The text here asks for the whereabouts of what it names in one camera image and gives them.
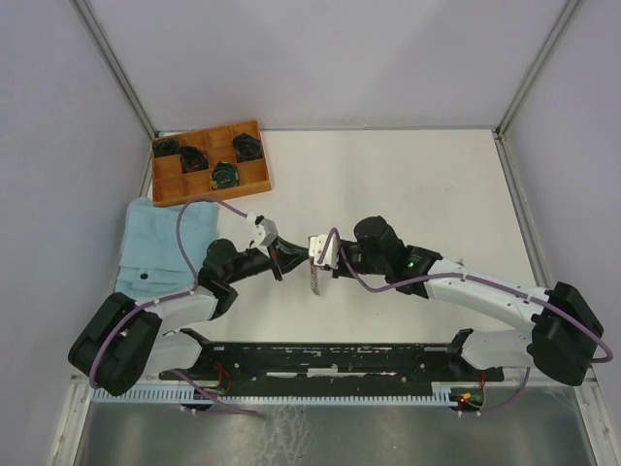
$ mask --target folded towel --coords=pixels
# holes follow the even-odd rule
[[[181,206],[159,208],[146,197],[127,207],[115,291],[132,298],[157,297],[188,289],[192,274],[177,245],[176,224]],[[208,245],[217,237],[217,206],[191,204],[181,220],[187,256],[200,270]]]

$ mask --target white wall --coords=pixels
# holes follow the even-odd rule
[[[67,0],[0,14],[0,463],[45,464],[147,137]]]
[[[583,3],[509,142],[553,278],[581,290],[616,352],[596,373],[621,427],[621,3]]]
[[[495,127],[564,0],[92,0],[158,129]]]

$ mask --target wooden box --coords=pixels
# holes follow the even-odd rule
[[[184,174],[178,153],[157,158],[151,153],[153,205],[157,207],[176,206],[204,194],[219,199],[231,199],[271,190],[272,185],[263,142],[261,142],[262,158],[247,162],[237,161],[233,149],[233,138],[242,133],[249,134],[261,141],[259,123],[256,120],[166,136],[175,139],[180,146],[193,146],[206,152],[210,168]],[[212,189],[212,168],[220,161],[236,165],[240,177],[239,185]]]

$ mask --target reflective floor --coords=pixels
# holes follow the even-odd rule
[[[512,393],[488,388],[489,406]],[[573,391],[531,388],[506,411],[256,406],[194,417],[166,405],[91,404],[76,464],[595,465]]]

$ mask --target white table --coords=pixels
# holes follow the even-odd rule
[[[436,250],[471,270],[534,284],[489,131],[265,131],[271,192],[234,199],[277,223],[299,245],[337,226],[383,216],[406,244]],[[221,237],[238,250],[245,222],[221,209]],[[372,294],[350,279],[321,275],[311,292],[307,264],[278,283],[271,273],[234,283],[229,312],[194,328],[211,340],[260,342],[448,342],[462,328],[505,328],[473,311],[396,291]],[[366,278],[382,284],[381,278]]]

